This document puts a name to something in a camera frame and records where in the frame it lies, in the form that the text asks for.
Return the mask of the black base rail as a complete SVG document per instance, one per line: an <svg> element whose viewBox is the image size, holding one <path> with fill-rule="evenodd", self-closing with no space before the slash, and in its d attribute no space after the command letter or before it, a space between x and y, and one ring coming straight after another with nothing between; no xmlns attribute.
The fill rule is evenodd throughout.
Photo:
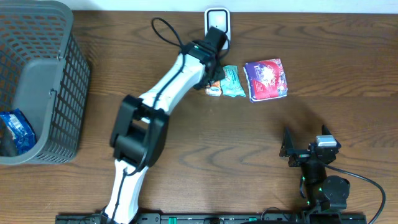
<svg viewBox="0 0 398 224"><path fill-rule="evenodd" d="M110 223L105 215L96 213L92 215L57 215L55 224L100 224ZM142 213L133 218L132 223L138 224L234 224L234 223L366 223L364 215L315 215L305 221L298 215L266 213L264 215L162 215L159 213Z"/></svg>

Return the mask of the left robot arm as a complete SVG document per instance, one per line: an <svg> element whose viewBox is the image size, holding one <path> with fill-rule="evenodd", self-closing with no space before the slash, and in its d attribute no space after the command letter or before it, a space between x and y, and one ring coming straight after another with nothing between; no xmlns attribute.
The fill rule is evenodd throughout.
<svg viewBox="0 0 398 224"><path fill-rule="evenodd" d="M130 223L136 217L146 172L164 150L171 112L190 89L200 90L219 79L221 51L228 51L228 44L194 40L181 46L158 83L137 98L123 99L110 139L115 178L104 210L108 223Z"/></svg>

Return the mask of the blue snack bar wrapper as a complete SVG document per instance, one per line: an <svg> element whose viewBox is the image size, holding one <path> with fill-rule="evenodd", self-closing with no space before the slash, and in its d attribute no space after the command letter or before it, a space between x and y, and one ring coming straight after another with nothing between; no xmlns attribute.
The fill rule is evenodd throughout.
<svg viewBox="0 0 398 224"><path fill-rule="evenodd" d="M1 119L11 132L18 156L28 152L35 146L37 143L35 132L19 108L1 112Z"/></svg>

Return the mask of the teal wet wipes packet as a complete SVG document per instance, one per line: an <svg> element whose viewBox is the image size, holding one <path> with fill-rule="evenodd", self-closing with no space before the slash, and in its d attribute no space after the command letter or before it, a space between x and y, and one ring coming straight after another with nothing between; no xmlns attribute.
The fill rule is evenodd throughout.
<svg viewBox="0 0 398 224"><path fill-rule="evenodd" d="M242 96L246 94L241 86L236 65L226 65L223 67L225 78L220 81L221 90L225 96Z"/></svg>

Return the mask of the red purple snack packet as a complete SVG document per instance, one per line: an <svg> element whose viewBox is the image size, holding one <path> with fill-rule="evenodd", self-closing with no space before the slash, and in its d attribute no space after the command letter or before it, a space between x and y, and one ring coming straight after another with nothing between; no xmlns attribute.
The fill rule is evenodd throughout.
<svg viewBox="0 0 398 224"><path fill-rule="evenodd" d="M251 103L287 96L287 80L281 59L249 62L244 65L243 70Z"/></svg>

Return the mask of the grey plastic mesh basket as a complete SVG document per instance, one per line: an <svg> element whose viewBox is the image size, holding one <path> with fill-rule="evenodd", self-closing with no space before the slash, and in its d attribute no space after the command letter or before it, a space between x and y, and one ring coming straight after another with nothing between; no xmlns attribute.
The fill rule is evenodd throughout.
<svg viewBox="0 0 398 224"><path fill-rule="evenodd" d="M18 153L1 125L1 164L64 164L77 154L91 74L57 1L1 2L1 110L20 110L36 144Z"/></svg>

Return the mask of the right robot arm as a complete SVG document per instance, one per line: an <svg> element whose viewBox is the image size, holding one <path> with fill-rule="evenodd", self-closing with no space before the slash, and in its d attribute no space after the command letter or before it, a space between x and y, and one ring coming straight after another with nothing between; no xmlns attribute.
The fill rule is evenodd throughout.
<svg viewBox="0 0 398 224"><path fill-rule="evenodd" d="M300 167L300 193L308 207L300 214L302 223L342 224L342 211L347 208L350 182L328 175L326 166L336 159L341 144L323 125L322 133L306 149L297 149L288 129L284 130L280 157L288 157L290 167Z"/></svg>

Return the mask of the orange tissue packet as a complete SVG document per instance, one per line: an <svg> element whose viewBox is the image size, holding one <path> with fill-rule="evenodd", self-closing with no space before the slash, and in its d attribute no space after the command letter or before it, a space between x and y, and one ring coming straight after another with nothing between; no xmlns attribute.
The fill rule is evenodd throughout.
<svg viewBox="0 0 398 224"><path fill-rule="evenodd" d="M222 90L220 81L213 82L211 85L206 86L205 93L209 96L221 96Z"/></svg>

